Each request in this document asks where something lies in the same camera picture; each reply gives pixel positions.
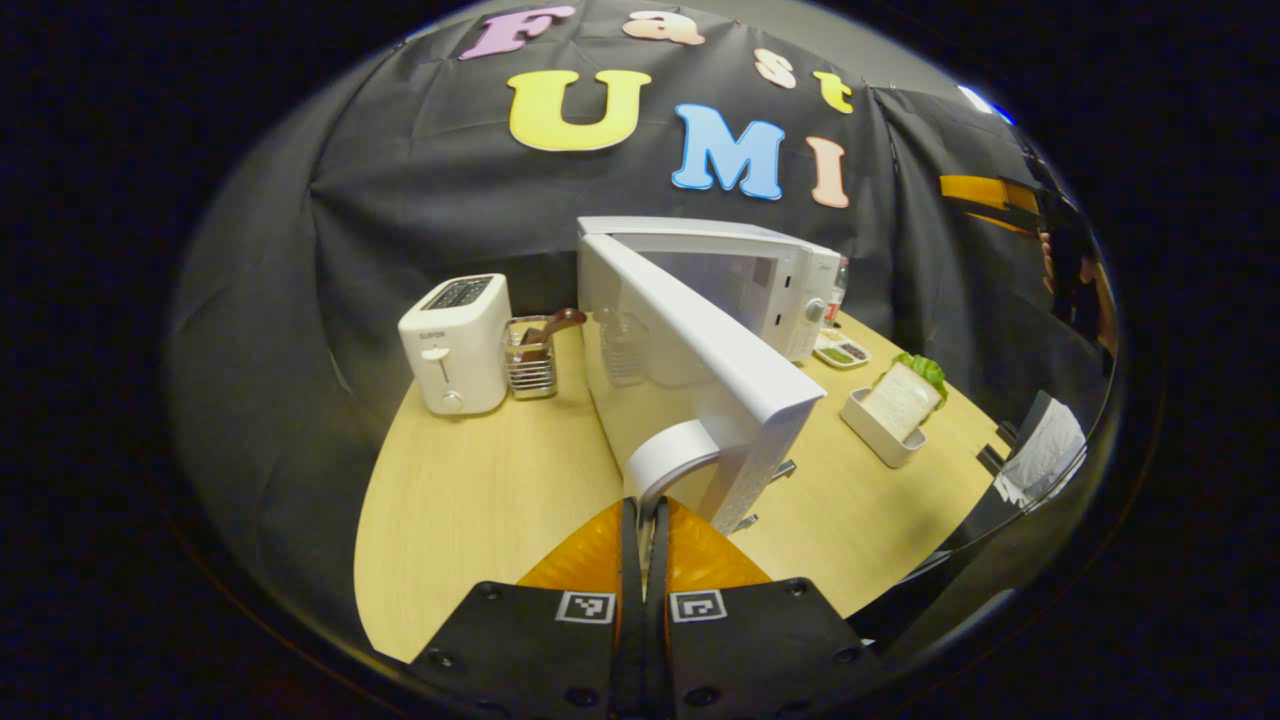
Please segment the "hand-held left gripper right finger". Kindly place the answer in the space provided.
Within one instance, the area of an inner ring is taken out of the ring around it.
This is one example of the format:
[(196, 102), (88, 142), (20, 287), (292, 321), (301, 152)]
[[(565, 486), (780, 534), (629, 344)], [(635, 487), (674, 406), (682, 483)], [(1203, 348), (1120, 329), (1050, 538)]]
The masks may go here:
[(881, 661), (805, 577), (677, 587), (691, 516), (655, 511), (645, 597), (645, 692), (654, 716), (841, 716)]

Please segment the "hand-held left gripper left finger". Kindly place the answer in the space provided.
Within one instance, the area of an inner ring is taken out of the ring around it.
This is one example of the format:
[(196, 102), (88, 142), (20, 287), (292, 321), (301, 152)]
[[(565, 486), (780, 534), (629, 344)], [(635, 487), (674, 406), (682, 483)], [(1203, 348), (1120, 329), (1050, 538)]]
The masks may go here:
[(611, 505), (521, 584), (479, 582), (410, 662), (471, 716), (628, 716), (645, 703), (637, 507)]

